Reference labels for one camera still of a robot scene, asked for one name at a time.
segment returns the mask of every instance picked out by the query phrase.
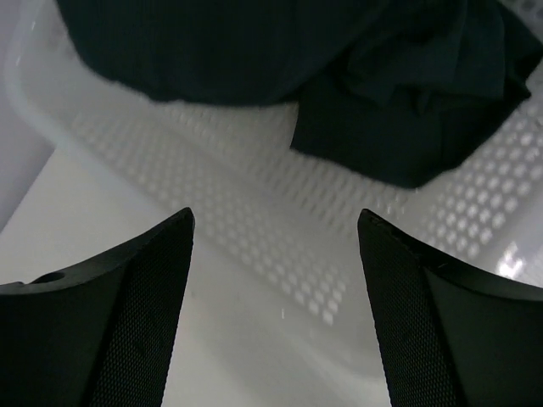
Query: laundry basket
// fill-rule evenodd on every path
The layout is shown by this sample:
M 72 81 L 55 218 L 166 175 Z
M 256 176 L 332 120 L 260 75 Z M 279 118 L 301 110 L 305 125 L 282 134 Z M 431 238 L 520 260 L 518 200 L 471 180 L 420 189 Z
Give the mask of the laundry basket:
M 543 1 L 508 4 L 543 33 Z M 261 320 L 287 310 L 293 348 L 352 377 L 367 368 L 361 343 L 378 359 L 356 235 L 363 208 L 473 265 L 543 285 L 542 83 L 540 67 L 534 96 L 493 138 L 459 170 L 411 192 L 289 150 L 294 104 L 154 104 L 103 81 L 77 58 L 53 0 L 25 3 L 6 65 L 8 96 L 26 121 L 127 205 L 162 217 L 190 206 L 197 242 L 243 276 L 238 295 Z M 350 401 L 369 397 L 358 387 Z

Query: white wall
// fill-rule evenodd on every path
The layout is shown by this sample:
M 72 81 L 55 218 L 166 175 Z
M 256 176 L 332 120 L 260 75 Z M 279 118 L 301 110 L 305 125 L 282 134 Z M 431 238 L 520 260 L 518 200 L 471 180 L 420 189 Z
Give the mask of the white wall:
M 0 70 L 22 0 L 0 0 Z M 45 165 L 53 149 L 11 109 L 0 75 L 0 231 Z

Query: black plastic piece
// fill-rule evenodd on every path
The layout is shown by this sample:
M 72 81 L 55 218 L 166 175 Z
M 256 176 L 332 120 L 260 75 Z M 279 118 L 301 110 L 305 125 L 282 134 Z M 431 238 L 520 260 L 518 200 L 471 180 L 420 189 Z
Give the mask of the black plastic piece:
M 0 286 L 0 405 L 159 406 L 193 228 L 184 209 L 78 265 Z
M 543 405 L 543 289 L 467 265 L 369 210 L 358 228 L 394 407 Z

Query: dark fabric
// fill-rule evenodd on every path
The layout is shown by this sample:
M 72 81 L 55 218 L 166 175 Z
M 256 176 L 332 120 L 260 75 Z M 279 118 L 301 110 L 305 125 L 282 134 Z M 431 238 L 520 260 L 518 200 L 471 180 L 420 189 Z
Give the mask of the dark fabric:
M 83 61 L 157 101 L 297 99 L 292 147 L 418 187 L 524 100 L 543 49 L 495 0 L 57 0 Z
M 366 35 L 396 27 L 395 17 L 384 13 Z M 377 46 L 360 41 L 304 86 L 293 148 L 420 187 L 461 164 L 529 96 L 542 47 L 500 4 L 455 0 L 415 20 L 418 32 L 399 26 L 403 35 Z

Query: black mesh surface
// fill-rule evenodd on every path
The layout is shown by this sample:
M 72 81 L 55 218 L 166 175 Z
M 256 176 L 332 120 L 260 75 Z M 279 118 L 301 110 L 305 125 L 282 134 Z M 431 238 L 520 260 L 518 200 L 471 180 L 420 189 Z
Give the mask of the black mesh surface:
M 161 405 L 192 239 L 193 217 L 185 211 L 129 263 L 89 388 L 90 405 Z
M 398 407 L 465 405 L 417 257 L 393 226 L 364 211 L 361 257 L 389 395 Z

